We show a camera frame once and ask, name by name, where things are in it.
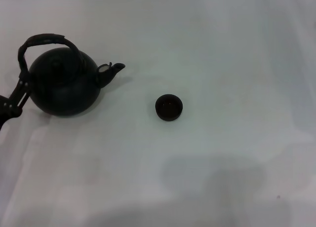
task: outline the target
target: teapot lid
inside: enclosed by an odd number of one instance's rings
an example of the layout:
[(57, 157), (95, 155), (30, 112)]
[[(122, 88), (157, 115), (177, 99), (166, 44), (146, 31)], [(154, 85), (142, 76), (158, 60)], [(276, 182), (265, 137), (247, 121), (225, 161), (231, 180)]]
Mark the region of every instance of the teapot lid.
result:
[(32, 76), (49, 85), (60, 85), (71, 81), (80, 70), (73, 51), (56, 48), (43, 53), (30, 67)]

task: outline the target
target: teapot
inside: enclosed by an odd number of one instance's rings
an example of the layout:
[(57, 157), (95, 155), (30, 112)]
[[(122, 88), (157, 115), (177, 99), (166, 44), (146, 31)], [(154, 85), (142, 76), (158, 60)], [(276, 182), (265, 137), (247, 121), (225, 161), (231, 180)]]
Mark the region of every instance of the teapot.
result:
[[(45, 44), (64, 44), (38, 57), (30, 70), (24, 57), (27, 48)], [(26, 40), (19, 48), (21, 69), (19, 81), (9, 98), (0, 95), (0, 130), (11, 118), (19, 117), (29, 97), (44, 112), (56, 116), (71, 116), (88, 109), (101, 88), (125, 68), (122, 63), (96, 63), (62, 35), (41, 34)]]

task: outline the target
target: white table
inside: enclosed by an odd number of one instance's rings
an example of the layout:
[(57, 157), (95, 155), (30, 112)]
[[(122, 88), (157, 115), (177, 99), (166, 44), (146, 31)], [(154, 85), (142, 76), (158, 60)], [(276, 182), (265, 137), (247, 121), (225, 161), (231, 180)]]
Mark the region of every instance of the white table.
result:
[(35, 34), (127, 66), (87, 113), (29, 100), (3, 127), (2, 226), (315, 226), (316, 0), (2, 0), (0, 22), (2, 95)]

